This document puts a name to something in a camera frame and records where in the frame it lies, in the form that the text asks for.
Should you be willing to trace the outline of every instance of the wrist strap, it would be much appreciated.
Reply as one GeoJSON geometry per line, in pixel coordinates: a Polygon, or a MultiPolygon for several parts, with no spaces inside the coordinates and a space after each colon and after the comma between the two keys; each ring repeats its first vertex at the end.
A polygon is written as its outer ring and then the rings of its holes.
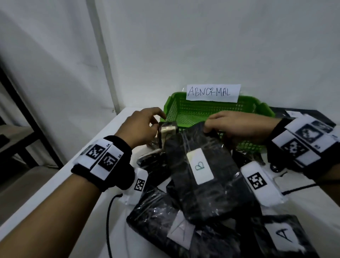
{"type": "Polygon", "coordinates": [[[107,136],[89,145],[74,160],[71,172],[86,178],[102,192],[118,186],[125,190],[135,178],[130,165],[131,147],[117,136],[107,136]]]}
{"type": "Polygon", "coordinates": [[[333,128],[309,115],[282,119],[267,140],[268,161],[317,179],[340,163],[333,128]]]}

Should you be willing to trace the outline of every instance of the gray floor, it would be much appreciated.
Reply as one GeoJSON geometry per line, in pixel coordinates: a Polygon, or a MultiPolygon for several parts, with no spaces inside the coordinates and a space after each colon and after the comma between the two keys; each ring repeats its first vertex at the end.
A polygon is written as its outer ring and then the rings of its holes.
{"type": "Polygon", "coordinates": [[[2,225],[58,170],[44,166],[29,169],[14,159],[0,166],[0,225],[2,225]]]}

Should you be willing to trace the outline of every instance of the white table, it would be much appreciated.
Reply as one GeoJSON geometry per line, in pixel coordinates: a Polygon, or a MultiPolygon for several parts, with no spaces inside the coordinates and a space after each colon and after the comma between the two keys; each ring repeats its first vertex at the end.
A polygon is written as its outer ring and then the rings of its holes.
{"type": "MultiPolygon", "coordinates": [[[[18,209],[1,227],[2,240],[16,225],[31,213],[71,174],[72,161],[94,140],[116,133],[120,125],[135,110],[140,108],[125,108],[104,129],[102,129],[82,150],[80,150],[55,176],[39,189],[20,209],[18,209]]],[[[131,165],[136,167],[136,159],[149,152],[146,146],[137,147],[132,152],[131,165]]],[[[309,184],[306,177],[291,173],[277,181],[284,191],[309,184]]],[[[105,223],[107,208],[111,198],[119,193],[117,187],[104,192],[94,207],[84,230],[82,231],[70,257],[107,258],[105,223]]],[[[292,193],[290,201],[278,207],[281,213],[298,216],[312,244],[322,257],[337,257],[340,253],[340,209],[320,189],[310,188],[292,193]]],[[[110,214],[110,242],[113,257],[117,258],[149,258],[168,257],[161,250],[135,233],[126,225],[125,219],[133,207],[114,201],[110,214]]]]}

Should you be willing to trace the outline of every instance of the wire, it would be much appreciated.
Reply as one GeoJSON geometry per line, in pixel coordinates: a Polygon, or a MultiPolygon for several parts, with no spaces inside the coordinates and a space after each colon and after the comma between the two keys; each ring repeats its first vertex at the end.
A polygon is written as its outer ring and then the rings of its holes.
{"type": "Polygon", "coordinates": [[[339,179],[338,180],[326,180],[326,181],[323,181],[323,182],[320,182],[320,183],[309,184],[307,186],[302,186],[302,187],[299,187],[299,188],[295,188],[295,189],[292,189],[292,190],[285,191],[282,194],[287,195],[287,194],[290,194],[290,193],[293,193],[293,192],[296,192],[296,191],[300,191],[300,190],[303,190],[303,189],[306,189],[306,188],[310,188],[310,187],[314,187],[314,186],[323,186],[323,185],[328,185],[328,184],[340,184],[340,180],[339,179]]]}
{"type": "Polygon", "coordinates": [[[114,201],[114,199],[116,197],[122,197],[123,194],[117,194],[115,195],[111,201],[110,201],[110,204],[108,206],[108,210],[107,210],[107,216],[106,216],[106,243],[107,243],[107,251],[108,251],[108,256],[110,258],[112,258],[112,253],[111,253],[111,247],[110,247],[110,233],[109,233],[109,229],[108,229],[108,222],[109,222],[109,218],[110,218],[110,209],[111,209],[111,206],[112,206],[112,203],[114,201]]]}

